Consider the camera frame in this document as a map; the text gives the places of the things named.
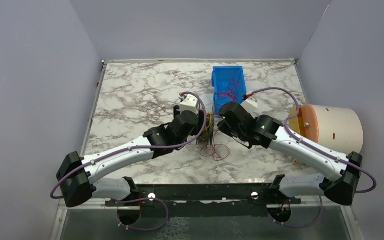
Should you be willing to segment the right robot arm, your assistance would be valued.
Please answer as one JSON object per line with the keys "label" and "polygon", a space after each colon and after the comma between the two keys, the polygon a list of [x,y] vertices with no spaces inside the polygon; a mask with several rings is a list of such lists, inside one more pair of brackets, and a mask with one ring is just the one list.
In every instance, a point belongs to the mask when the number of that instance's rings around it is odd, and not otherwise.
{"label": "right robot arm", "polygon": [[336,152],[289,130],[268,115],[253,117],[241,104],[228,102],[219,110],[218,129],[225,135],[247,142],[251,149],[260,146],[281,152],[317,170],[304,176],[278,175],[272,190],[280,199],[297,196],[325,196],[330,201],[350,206],[357,193],[363,157],[356,152]]}

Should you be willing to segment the black round spool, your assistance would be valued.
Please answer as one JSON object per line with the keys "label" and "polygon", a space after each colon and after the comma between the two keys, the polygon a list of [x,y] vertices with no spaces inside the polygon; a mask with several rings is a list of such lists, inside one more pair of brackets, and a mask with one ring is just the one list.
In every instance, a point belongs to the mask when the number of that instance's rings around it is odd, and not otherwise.
{"label": "black round spool", "polygon": [[214,123],[215,123],[214,114],[207,113],[205,128],[202,134],[200,135],[200,137],[196,140],[196,145],[198,147],[209,150],[213,146]]}

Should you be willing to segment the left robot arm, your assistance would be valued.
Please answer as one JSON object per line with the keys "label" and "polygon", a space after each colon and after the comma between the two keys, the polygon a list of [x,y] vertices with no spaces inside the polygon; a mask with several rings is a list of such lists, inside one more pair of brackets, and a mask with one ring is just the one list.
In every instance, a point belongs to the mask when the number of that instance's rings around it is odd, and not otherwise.
{"label": "left robot arm", "polygon": [[130,165],[179,151],[196,140],[205,127],[206,113],[182,110],[172,122],[152,127],[142,136],[102,153],[80,156],[69,153],[56,173],[61,199],[68,208],[78,207],[90,199],[137,199],[139,191],[130,177],[119,180],[107,175]]}

